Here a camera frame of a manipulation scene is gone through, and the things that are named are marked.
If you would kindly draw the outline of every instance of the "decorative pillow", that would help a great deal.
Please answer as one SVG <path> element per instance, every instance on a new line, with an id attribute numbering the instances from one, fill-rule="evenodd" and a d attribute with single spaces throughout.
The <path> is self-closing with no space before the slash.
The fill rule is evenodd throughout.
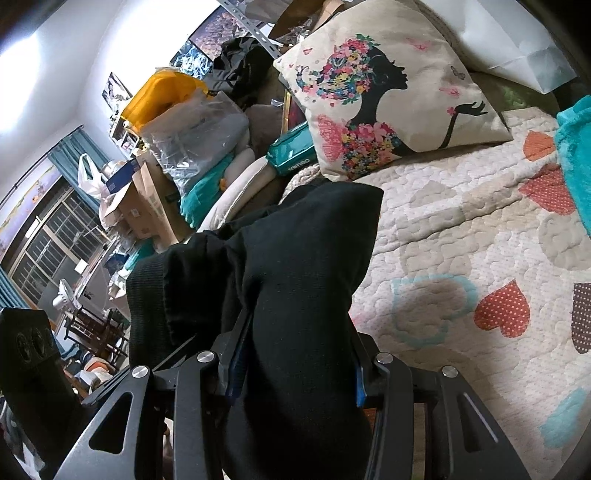
<path id="1" fill-rule="evenodd" d="M 275 61 L 320 168 L 355 179 L 408 155 L 511 134 L 412 0 L 365 0 Z"/>

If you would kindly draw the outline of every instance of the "black bag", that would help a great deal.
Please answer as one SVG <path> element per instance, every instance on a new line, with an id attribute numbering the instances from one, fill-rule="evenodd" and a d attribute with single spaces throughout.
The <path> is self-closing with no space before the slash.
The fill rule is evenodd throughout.
<path id="1" fill-rule="evenodd" d="M 256 38 L 235 38 L 222 44 L 222 53 L 203 81 L 210 90 L 237 101 L 262 85 L 272 64 L 273 58 Z"/>

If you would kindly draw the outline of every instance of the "quilted bedspread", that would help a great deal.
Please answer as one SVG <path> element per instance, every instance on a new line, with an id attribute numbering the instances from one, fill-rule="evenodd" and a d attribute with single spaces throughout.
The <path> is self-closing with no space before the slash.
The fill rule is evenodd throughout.
<path id="1" fill-rule="evenodd" d="M 591 419 L 591 240 L 564 184 L 555 119 L 537 108 L 504 118 L 510 142 L 358 180 L 384 200 L 350 315 L 408 365 L 456 366 L 532 478 L 550 479 Z"/>

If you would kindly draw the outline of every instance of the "white ceiling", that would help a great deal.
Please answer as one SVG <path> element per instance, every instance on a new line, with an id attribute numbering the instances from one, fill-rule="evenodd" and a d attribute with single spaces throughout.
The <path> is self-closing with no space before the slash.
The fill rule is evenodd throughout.
<path id="1" fill-rule="evenodd" d="M 61 138 L 56 132 L 68 124 L 76 126 L 79 100 L 101 38 L 124 1 L 68 0 L 37 31 L 41 65 L 35 88 L 18 124 L 0 133 L 0 198 L 37 160 L 35 155 Z M 26 75 L 26 61 L 20 68 L 8 74 Z M 39 152 L 40 145 L 45 150 Z"/>

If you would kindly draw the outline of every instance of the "black fabric cover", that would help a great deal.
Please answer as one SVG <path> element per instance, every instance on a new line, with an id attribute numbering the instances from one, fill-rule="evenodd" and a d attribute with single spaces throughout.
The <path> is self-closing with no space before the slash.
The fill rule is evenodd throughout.
<path id="1" fill-rule="evenodd" d="M 132 366 L 155 365 L 193 334 L 206 349 L 242 308 L 252 313 L 245 388 L 217 428 L 232 480 L 363 478 L 371 429 L 355 405 L 348 311 L 382 194 L 316 180 L 130 275 Z"/>
<path id="2" fill-rule="evenodd" d="M 263 288 L 277 290 L 276 280 L 293 292 L 289 303 L 298 303 L 314 294 L 315 278 L 349 267 L 337 291 L 348 305 L 367 269 L 382 195 L 375 187 L 318 179 L 281 205 L 140 261 L 126 283 L 131 365 L 153 367 L 196 333 L 204 349 L 211 347 L 242 306 L 253 311 Z M 277 265 L 280 273 L 272 270 Z M 332 296 L 326 292 L 327 304 Z"/>

